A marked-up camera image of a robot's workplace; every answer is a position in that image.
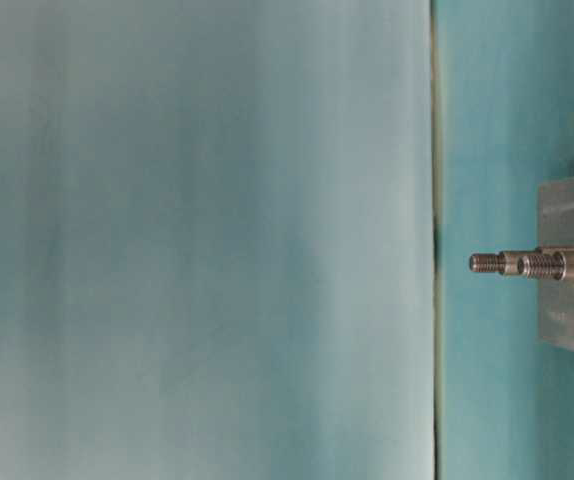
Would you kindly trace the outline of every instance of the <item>teal surface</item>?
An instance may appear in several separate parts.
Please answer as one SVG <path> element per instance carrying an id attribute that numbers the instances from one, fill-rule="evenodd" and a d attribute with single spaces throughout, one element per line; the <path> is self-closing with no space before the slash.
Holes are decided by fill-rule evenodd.
<path id="1" fill-rule="evenodd" d="M 429 12 L 0 0 L 0 479 L 432 477 Z"/>
<path id="2" fill-rule="evenodd" d="M 535 283 L 467 271 L 533 247 L 537 186 L 574 175 L 574 2 L 434 7 L 440 478 L 574 479 L 574 353 L 538 342 Z"/>

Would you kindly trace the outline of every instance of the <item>threaded shaft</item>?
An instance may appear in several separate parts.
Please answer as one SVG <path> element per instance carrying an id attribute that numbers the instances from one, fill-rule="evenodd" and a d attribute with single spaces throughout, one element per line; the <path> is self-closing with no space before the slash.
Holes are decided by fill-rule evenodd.
<path id="1" fill-rule="evenodd" d="M 530 253 L 518 261 L 518 273 L 528 278 L 560 280 L 565 273 L 565 261 L 559 254 Z"/>
<path id="2" fill-rule="evenodd" d="M 505 267 L 505 260 L 494 253 L 474 253 L 469 257 L 469 269 L 476 273 L 500 273 Z"/>

